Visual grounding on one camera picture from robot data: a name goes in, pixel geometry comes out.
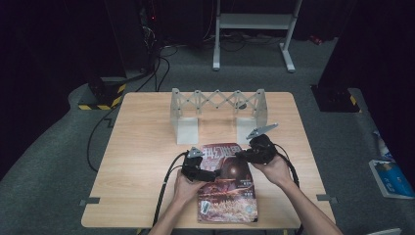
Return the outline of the person's right hand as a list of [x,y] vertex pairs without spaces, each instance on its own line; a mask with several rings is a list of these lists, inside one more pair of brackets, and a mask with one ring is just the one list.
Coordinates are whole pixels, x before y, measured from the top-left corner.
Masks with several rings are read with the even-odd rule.
[[295,185],[289,167],[281,157],[275,157],[269,164],[254,164],[254,167],[261,171],[271,183],[281,189]]

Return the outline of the grey expandable metal book rack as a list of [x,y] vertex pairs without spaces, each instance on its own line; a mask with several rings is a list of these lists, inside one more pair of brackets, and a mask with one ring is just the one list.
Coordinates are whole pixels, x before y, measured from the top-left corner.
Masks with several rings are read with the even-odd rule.
[[268,106],[263,89],[255,92],[181,92],[171,90],[170,123],[174,128],[177,144],[198,144],[199,124],[202,114],[207,111],[230,111],[236,125],[236,142],[249,141],[275,128],[277,123],[267,124]]

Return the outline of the grey tape strip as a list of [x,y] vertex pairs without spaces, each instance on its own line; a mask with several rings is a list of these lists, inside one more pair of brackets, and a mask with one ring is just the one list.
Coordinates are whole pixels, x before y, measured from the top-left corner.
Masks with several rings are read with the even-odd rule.
[[100,203],[100,198],[92,197],[92,198],[87,198],[87,199],[81,199],[78,205],[81,207],[85,207],[88,204],[99,204],[99,203]]
[[317,198],[318,201],[329,202],[332,205],[337,204],[339,202],[337,197],[332,197],[328,194],[317,194],[316,198]]

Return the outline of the black stand base yellow corner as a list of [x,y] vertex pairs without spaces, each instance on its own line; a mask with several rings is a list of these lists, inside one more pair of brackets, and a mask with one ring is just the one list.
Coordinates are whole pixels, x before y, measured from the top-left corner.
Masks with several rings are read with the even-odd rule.
[[360,108],[355,97],[346,88],[310,86],[321,112],[359,113]]

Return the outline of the person's left hand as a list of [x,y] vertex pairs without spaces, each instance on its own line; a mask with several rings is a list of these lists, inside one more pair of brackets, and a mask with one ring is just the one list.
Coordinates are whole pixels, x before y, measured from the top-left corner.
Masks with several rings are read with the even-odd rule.
[[190,181],[178,170],[174,184],[172,203],[179,206],[187,205],[205,185],[206,183],[203,181]]

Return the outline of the red glossy magazine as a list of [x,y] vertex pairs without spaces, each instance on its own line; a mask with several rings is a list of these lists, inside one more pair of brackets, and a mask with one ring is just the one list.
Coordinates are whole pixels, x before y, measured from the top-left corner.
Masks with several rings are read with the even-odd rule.
[[202,147],[201,169],[219,170],[214,182],[198,192],[198,221],[202,223],[257,222],[254,180],[248,163],[236,157],[237,143],[207,144]]

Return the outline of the white board corner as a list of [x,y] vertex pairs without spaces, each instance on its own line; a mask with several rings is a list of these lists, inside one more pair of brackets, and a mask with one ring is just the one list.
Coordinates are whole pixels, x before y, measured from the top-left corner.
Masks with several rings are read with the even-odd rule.
[[391,229],[368,233],[366,235],[400,235],[401,232],[402,232],[401,228],[391,228]]

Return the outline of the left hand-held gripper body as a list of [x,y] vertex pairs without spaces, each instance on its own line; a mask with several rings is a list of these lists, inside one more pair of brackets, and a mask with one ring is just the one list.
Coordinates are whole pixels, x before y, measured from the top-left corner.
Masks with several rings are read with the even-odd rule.
[[200,180],[204,153],[196,147],[192,147],[186,154],[181,172],[190,181]]

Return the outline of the black yellow striped stand base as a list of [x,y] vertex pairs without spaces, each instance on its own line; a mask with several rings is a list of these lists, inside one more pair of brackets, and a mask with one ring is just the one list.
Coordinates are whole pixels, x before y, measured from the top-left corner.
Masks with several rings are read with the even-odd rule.
[[105,82],[98,78],[87,84],[78,107],[83,111],[114,109],[120,103],[125,87],[125,83]]

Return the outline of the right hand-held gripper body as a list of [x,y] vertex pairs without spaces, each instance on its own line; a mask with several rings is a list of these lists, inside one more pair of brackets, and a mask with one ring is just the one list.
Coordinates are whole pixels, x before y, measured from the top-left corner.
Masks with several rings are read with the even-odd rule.
[[277,150],[274,143],[266,135],[266,132],[277,126],[277,123],[272,123],[270,125],[256,127],[246,137],[250,141],[250,149],[256,153],[256,160],[252,164],[267,165],[274,159]]

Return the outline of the white metal stand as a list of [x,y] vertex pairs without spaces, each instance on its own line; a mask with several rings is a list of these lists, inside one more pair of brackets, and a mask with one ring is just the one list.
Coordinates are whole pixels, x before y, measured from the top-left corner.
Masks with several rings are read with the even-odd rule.
[[299,17],[302,0],[296,0],[291,14],[233,14],[221,12],[221,0],[216,0],[215,39],[212,57],[212,69],[220,70],[220,30],[222,29],[274,29],[286,30],[285,41],[279,44],[288,72],[296,68],[289,52],[294,29]]

